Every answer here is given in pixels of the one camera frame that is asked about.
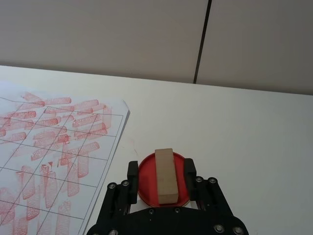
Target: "white tabletop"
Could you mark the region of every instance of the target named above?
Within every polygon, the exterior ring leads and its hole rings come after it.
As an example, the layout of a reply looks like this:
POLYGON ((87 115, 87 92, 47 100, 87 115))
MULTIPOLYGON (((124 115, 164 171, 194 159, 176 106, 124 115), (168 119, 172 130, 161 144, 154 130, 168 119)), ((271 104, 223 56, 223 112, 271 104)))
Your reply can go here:
POLYGON ((129 106, 88 228, 129 161, 173 148, 194 159, 198 175, 219 180, 250 235, 312 234, 313 96, 5 66, 0 80, 129 106))

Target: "wooden rectangular block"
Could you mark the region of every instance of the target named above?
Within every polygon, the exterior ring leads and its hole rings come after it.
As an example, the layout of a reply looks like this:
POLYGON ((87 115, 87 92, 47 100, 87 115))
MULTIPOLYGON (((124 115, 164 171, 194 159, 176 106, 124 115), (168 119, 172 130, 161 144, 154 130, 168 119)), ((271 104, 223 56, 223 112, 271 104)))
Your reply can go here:
POLYGON ((177 203, 178 187, 173 149, 156 149, 156 181, 159 204, 177 203))

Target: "paper sheet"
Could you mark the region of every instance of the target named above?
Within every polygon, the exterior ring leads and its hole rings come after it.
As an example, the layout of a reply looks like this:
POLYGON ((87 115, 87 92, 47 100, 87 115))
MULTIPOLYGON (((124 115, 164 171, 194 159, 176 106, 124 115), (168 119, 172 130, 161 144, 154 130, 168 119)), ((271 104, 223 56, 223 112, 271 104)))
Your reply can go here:
POLYGON ((0 234, 82 235, 128 114, 0 82, 0 234))

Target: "red circular pad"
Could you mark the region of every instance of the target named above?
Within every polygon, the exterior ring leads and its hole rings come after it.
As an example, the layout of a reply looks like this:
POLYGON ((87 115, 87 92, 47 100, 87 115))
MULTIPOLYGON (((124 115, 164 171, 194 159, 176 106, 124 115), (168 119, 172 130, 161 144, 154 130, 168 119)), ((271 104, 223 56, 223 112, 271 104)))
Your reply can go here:
POLYGON ((188 200, 188 192, 184 179, 184 157, 174 154, 176 179, 179 191, 178 201, 175 204, 159 204, 157 198, 157 171, 155 154, 150 154, 139 165, 139 189, 141 199, 151 207, 181 207, 188 200))

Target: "white wall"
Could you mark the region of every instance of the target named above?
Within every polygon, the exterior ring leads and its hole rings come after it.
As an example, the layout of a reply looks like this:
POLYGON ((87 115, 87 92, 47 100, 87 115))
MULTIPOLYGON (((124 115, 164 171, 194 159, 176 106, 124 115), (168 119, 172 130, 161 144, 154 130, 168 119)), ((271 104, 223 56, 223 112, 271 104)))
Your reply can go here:
POLYGON ((0 64, 192 82, 207 0, 2 0, 0 64))
POLYGON ((197 83, 313 94, 313 2, 213 0, 197 83))

